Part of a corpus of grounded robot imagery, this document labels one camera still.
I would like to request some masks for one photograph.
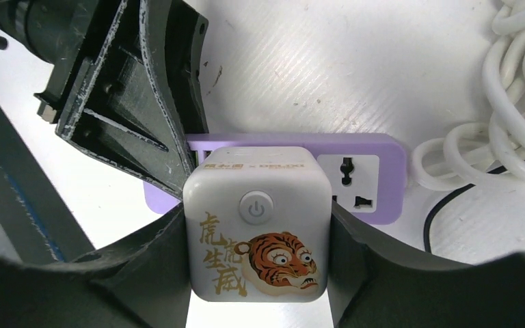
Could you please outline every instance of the white table surface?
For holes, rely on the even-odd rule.
[[[480,67],[496,0],[187,0],[210,21],[200,72],[211,132],[379,132],[408,150],[490,114]],[[219,68],[223,73],[213,87]],[[36,115],[52,67],[11,42],[0,51],[0,105],[94,246],[158,215],[142,183],[82,155]],[[443,196],[406,190],[404,213],[379,229],[422,248]],[[436,219],[436,254],[480,263],[525,249],[525,186],[474,188]],[[327,295],[307,304],[206,303],[188,327],[332,327]]]

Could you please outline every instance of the purple power strip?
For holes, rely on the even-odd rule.
[[[394,223],[401,215],[403,193],[407,182],[407,157],[403,147],[388,135],[378,133],[250,133],[187,135],[190,149],[197,152],[198,162],[220,147],[299,146],[319,155],[377,155],[379,157],[378,206],[373,213],[354,213],[373,225]],[[164,191],[144,183],[148,207],[165,214],[180,201]]]

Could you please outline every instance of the power button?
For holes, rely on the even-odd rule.
[[[262,191],[251,191],[243,196],[239,204],[242,218],[250,224],[263,224],[273,216],[273,200]]]

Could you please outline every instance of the universal socket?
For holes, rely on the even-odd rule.
[[[319,155],[317,162],[331,182],[335,202],[351,213],[373,213],[377,210],[377,155]]]

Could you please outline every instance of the tiger illustration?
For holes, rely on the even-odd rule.
[[[319,289],[320,273],[311,251],[289,232],[269,233],[237,243],[243,277],[271,296],[309,295]]]

